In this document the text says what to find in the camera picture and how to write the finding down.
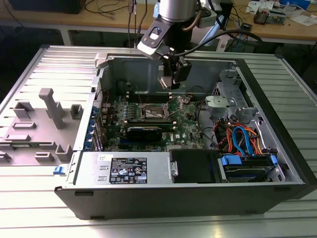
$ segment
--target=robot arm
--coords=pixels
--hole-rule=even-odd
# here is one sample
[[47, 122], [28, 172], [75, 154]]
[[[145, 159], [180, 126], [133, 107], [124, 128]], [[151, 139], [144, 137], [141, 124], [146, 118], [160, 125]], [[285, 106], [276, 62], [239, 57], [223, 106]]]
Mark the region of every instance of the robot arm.
[[159, 0], [159, 16], [144, 34], [138, 49], [145, 56], [162, 59], [163, 88], [177, 89], [185, 81], [191, 64], [172, 53], [184, 52], [191, 42], [193, 28], [213, 26], [217, 14], [207, 0]]

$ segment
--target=green circuit board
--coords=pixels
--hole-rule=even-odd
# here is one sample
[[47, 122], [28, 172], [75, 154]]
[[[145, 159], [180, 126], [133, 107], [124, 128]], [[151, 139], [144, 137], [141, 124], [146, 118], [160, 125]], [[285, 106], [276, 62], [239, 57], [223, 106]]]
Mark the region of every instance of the green circuit board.
[[[122, 100], [113, 101], [111, 107], [113, 108], [114, 122], [105, 125], [106, 140], [104, 150], [166, 152], [170, 149], [203, 149], [204, 142], [195, 121], [195, 102], [182, 105], [182, 110], [168, 117], [169, 121], [166, 123], [164, 121], [160, 121], [157, 124], [155, 123], [156, 120], [160, 120], [161, 111], [159, 110], [161, 108], [168, 110], [168, 113], [172, 114], [180, 109], [180, 100], [181, 98], [170, 102], [168, 109], [166, 109], [166, 104], [128, 103]], [[142, 122], [145, 119], [144, 116], [142, 116], [142, 108], [147, 107], [149, 110], [157, 110], [146, 111], [148, 112], [146, 113], [147, 116], [150, 117], [149, 121], [153, 120], [153, 123], [143, 125]], [[122, 132], [126, 128], [125, 122], [127, 120], [134, 122], [135, 126], [155, 126], [163, 128], [161, 141], [151, 143], [125, 143], [126, 138]]]

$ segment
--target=blue cable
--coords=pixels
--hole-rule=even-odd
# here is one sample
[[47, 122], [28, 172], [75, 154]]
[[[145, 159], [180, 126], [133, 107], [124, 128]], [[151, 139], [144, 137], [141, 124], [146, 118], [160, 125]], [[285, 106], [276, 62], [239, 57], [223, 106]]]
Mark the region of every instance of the blue cable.
[[244, 138], [246, 139], [246, 145], [247, 145], [247, 150], [248, 150], [248, 153], [249, 155], [254, 155], [254, 151], [253, 151], [253, 148], [252, 146], [250, 145], [250, 140], [249, 140], [249, 135], [247, 133], [247, 131], [243, 128], [243, 127], [240, 127], [240, 126], [237, 126], [236, 128], [234, 128], [233, 132], [232, 132], [232, 140], [233, 140], [233, 144], [234, 146], [241, 152], [241, 154], [243, 156], [246, 155], [246, 153], [243, 151], [243, 149], [241, 149], [236, 141], [236, 133], [237, 133], [237, 130], [240, 129], [242, 130], [243, 134], [244, 134]]

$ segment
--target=sticker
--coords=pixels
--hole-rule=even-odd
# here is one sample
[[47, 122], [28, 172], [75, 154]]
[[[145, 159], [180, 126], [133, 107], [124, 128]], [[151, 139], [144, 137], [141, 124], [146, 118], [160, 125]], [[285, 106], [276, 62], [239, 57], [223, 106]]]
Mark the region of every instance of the sticker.
[[113, 158], [113, 155], [105, 155], [105, 154], [100, 154], [98, 155], [98, 161], [107, 161]]
[[147, 158], [111, 158], [111, 184], [148, 183]]

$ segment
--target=blue tab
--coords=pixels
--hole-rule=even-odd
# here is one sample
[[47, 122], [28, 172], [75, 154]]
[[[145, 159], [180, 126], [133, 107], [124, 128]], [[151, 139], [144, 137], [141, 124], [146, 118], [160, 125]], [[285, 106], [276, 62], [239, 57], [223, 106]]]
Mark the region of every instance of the blue tab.
[[222, 165], [223, 165], [223, 166], [225, 166], [225, 165], [228, 164], [228, 163], [227, 163], [227, 160], [226, 160], [226, 158], [225, 158], [225, 156], [223, 156], [223, 157], [221, 158], [221, 162], [222, 162]]
[[238, 155], [225, 155], [221, 158], [222, 165], [241, 165], [242, 161]]
[[56, 166], [53, 175], [64, 175], [64, 167]]
[[93, 106], [92, 108], [92, 114], [98, 114], [99, 113], [99, 109], [95, 106]]
[[90, 141], [85, 141], [85, 142], [84, 142], [84, 146], [90, 147], [90, 146], [91, 146], [91, 142], [90, 142]]
[[274, 165], [277, 165], [277, 164], [278, 164], [277, 158], [276, 158], [275, 155], [271, 155], [271, 160], [272, 160], [272, 162], [273, 162]]
[[94, 131], [94, 128], [91, 127], [91, 126], [88, 126], [88, 127], [87, 127], [87, 130], [88, 130], [88, 132], [93, 132], [93, 131]]
[[94, 120], [92, 120], [92, 119], [89, 120], [89, 125], [95, 125], [95, 124], [96, 124], [96, 123], [95, 123]]
[[91, 139], [93, 136], [91, 134], [86, 134], [86, 140]]

